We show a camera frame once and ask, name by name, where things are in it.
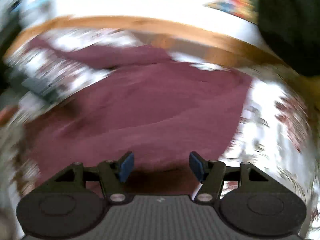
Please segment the maroon long-sleeve shirt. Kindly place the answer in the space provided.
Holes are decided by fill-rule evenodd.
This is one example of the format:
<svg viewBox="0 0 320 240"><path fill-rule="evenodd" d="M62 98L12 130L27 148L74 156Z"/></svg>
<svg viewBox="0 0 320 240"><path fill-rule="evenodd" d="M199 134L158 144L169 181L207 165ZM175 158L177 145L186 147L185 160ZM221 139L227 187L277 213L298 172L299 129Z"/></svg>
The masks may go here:
<svg viewBox="0 0 320 240"><path fill-rule="evenodd" d="M223 154L252 82L237 70L200 70L152 46L55 53L113 72L26 124L27 154L40 169L36 185L71 163L95 166L131 151L127 191L191 194L198 181L189 153Z"/></svg>

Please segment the white floral satin bedspread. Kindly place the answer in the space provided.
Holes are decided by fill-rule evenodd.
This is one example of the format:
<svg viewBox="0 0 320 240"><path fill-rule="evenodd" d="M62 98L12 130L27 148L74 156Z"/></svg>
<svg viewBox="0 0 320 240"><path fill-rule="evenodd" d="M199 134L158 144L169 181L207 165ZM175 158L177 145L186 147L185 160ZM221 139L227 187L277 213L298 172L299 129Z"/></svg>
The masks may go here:
<svg viewBox="0 0 320 240"><path fill-rule="evenodd" d="M228 165L249 161L296 193L307 205L300 234L319 239L319 97L315 80L299 76L275 57L257 60L260 49L239 42L234 52L220 46L232 37L209 34L209 41L178 34L133 29L58 28L46 31L65 38L68 48L86 44L163 47L179 61L201 70L238 70L253 77L238 130L221 156Z"/></svg>

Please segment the black jacket hanging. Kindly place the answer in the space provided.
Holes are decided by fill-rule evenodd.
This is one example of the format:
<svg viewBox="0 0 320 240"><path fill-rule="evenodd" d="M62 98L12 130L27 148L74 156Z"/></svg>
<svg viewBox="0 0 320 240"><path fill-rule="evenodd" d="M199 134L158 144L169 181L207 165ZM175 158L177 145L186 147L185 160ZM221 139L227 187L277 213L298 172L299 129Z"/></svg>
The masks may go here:
<svg viewBox="0 0 320 240"><path fill-rule="evenodd" d="M258 28L297 73L319 75L319 0L259 0Z"/></svg>

